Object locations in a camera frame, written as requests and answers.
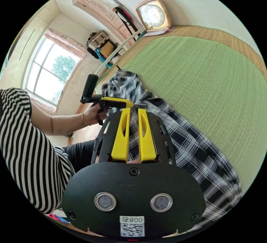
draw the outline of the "wooden door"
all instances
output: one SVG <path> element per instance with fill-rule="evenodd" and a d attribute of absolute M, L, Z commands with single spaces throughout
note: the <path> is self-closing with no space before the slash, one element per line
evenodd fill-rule
<path fill-rule="evenodd" d="M 79 7 L 84 10 L 92 17 L 97 19 L 101 24 L 103 24 L 108 30 L 110 30 L 121 42 L 128 39 L 131 34 L 118 17 L 118 15 L 112 10 L 113 8 L 104 3 L 104 0 L 72 0 L 74 6 Z M 132 20 L 137 29 L 140 29 L 139 25 Z M 135 33 L 134 29 L 129 26 L 132 33 Z M 134 39 L 132 39 L 126 48 L 134 44 Z"/>

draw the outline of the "label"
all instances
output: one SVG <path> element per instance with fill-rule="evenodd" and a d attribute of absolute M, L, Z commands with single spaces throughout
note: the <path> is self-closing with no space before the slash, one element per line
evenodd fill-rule
<path fill-rule="evenodd" d="M 144 237 L 144 216 L 120 216 L 120 235 L 122 237 Z"/>

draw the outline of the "wall clock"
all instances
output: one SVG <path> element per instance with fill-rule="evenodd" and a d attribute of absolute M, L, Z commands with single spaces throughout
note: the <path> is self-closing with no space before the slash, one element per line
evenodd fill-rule
<path fill-rule="evenodd" d="M 170 15 L 161 0 L 146 0 L 135 10 L 147 32 L 168 31 L 172 27 Z"/>

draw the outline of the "screw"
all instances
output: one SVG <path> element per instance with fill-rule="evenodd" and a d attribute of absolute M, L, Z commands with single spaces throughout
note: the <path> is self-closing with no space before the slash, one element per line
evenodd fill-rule
<path fill-rule="evenodd" d="M 72 211 L 68 211 L 68 213 L 67 213 L 67 215 L 69 216 L 69 218 L 71 218 L 71 219 L 75 219 L 75 214 L 74 214 L 74 212 L 72 212 Z"/>
<path fill-rule="evenodd" d="M 199 218 L 199 213 L 195 213 L 195 214 L 193 214 L 192 215 L 192 217 L 191 217 L 191 221 L 196 221 L 197 219 Z"/>
<path fill-rule="evenodd" d="M 139 174 L 139 170 L 137 168 L 131 168 L 130 169 L 130 175 L 131 176 L 136 176 Z"/>

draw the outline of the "black and white plaid fabric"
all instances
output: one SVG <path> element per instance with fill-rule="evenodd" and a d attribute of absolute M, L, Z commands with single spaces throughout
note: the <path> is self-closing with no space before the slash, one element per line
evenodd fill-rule
<path fill-rule="evenodd" d="M 226 157 L 163 99 L 144 89 L 137 74 L 119 70 L 102 86 L 102 95 L 125 98 L 134 103 L 130 117 L 129 160 L 139 158 L 138 108 L 146 109 L 164 122 L 172 139 L 177 166 L 197 180 L 207 205 L 201 221 L 189 231 L 216 221 L 240 201 L 241 185 Z M 116 108 L 110 109 L 108 114 L 116 111 Z"/>

